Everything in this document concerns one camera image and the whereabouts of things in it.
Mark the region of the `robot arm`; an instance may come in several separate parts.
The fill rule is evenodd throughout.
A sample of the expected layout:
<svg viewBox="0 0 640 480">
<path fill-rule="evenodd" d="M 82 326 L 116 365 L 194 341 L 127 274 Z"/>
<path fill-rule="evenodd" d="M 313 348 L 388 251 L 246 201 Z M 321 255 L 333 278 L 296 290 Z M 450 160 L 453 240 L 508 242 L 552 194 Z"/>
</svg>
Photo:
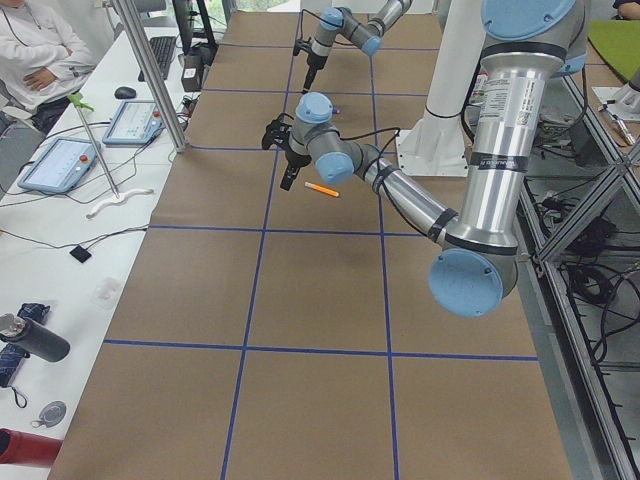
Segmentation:
<svg viewBox="0 0 640 480">
<path fill-rule="evenodd" d="M 301 93 L 310 92 L 316 74 L 324 69 L 338 36 L 372 57 L 381 47 L 384 35 L 409 11 L 411 5 L 411 0 L 387 1 L 366 23 L 357 20 L 348 7 L 325 9 L 318 16 L 314 35 L 307 39 L 300 37 L 294 43 L 294 56 L 301 52 L 307 54 L 307 73 Z"/>
<path fill-rule="evenodd" d="M 436 302 L 460 317 L 498 307 L 514 288 L 512 226 L 549 79 L 586 59 L 587 1 L 447 1 L 423 117 L 402 134 L 405 169 L 381 149 L 341 136 L 328 97 L 304 88 L 293 114 L 262 138 L 279 147 L 289 189 L 313 166 L 323 182 L 368 183 L 417 232 L 440 245 L 430 267 Z"/>
</svg>

